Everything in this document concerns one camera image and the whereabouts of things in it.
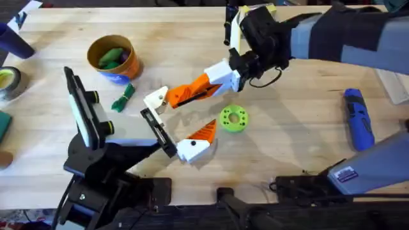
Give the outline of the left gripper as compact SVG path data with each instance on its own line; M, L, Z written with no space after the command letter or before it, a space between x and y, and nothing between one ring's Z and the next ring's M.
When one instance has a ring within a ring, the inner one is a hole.
M160 115L165 111L169 88L163 86L143 99L146 108L140 117L106 113L96 91L84 92L84 145L91 150L109 143L124 147L145 147L158 144L169 157L192 163L212 145L216 133L216 119L177 143L165 131Z

